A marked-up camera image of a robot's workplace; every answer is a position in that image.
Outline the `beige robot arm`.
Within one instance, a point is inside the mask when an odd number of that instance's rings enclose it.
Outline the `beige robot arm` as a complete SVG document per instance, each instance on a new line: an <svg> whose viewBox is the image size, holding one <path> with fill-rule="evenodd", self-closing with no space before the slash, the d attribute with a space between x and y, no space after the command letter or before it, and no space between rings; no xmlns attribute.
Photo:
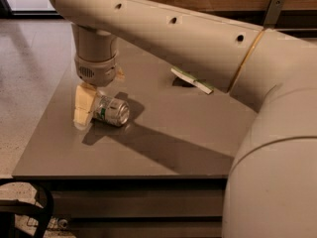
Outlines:
<svg viewBox="0 0 317 238"><path fill-rule="evenodd" d="M112 40L172 64L258 117L228 175L223 238L317 238L317 49L276 30L147 0L50 0L71 22L82 84L74 123L85 128L97 89L117 72Z"/></svg>

